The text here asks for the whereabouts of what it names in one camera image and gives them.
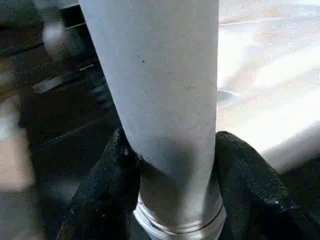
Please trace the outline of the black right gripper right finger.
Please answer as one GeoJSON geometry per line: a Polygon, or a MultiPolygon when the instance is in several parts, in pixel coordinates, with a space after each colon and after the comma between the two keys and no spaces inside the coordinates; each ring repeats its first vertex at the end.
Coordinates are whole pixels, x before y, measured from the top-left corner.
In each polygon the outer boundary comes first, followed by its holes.
{"type": "Polygon", "coordinates": [[[320,238],[320,222],[293,201],[277,172],[244,140],[217,132],[214,170],[226,211],[221,240],[320,238]]]}

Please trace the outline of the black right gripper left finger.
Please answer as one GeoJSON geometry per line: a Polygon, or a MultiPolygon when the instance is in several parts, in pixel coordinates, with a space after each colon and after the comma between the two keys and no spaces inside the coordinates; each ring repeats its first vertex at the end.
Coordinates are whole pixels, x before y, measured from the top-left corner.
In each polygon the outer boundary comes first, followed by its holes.
{"type": "Polygon", "coordinates": [[[119,127],[72,197],[57,239],[129,239],[140,184],[140,158],[119,127]]]}

